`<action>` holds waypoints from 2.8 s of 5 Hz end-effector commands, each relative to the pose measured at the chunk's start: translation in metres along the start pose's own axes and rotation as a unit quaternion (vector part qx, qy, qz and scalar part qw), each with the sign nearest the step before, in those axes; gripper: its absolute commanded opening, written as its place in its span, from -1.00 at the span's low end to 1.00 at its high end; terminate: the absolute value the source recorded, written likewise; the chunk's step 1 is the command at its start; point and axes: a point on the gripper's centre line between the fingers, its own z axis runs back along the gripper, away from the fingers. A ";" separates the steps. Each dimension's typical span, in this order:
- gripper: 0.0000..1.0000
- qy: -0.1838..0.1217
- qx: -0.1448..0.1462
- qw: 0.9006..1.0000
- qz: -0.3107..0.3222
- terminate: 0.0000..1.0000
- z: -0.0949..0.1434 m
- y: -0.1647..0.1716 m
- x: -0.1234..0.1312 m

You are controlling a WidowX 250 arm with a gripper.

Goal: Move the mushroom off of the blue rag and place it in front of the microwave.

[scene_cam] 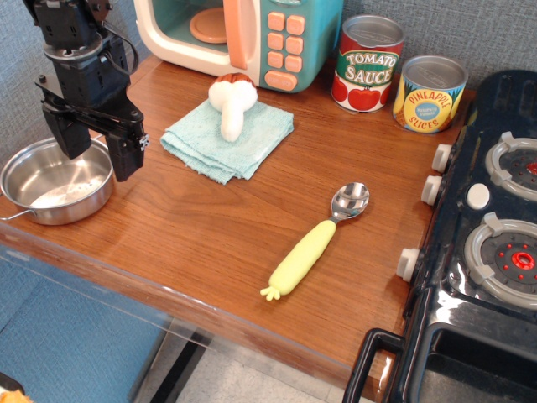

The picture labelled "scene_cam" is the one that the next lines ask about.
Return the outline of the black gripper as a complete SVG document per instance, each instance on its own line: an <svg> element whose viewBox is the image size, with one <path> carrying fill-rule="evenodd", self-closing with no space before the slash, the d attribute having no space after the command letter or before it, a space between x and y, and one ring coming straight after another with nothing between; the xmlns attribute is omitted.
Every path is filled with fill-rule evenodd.
<svg viewBox="0 0 537 403"><path fill-rule="evenodd" d="M124 42L116 33L46 33L55 79L39 80L45 121L61 151L73 160L91 146L91 130L104 135L119 182L143 167L145 151L143 114L127 96L132 72Z"/></svg>

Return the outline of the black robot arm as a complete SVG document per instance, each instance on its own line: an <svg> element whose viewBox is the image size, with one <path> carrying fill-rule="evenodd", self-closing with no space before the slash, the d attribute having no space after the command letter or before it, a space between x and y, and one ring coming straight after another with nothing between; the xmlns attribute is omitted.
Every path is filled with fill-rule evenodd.
<svg viewBox="0 0 537 403"><path fill-rule="evenodd" d="M62 152L71 160L87 151L92 131L105 136L118 181L143 167L149 137L142 112L128 99L138 59L129 59L128 39L107 23L109 1L27 1L44 37L44 54L55 76L37 85L42 110Z"/></svg>

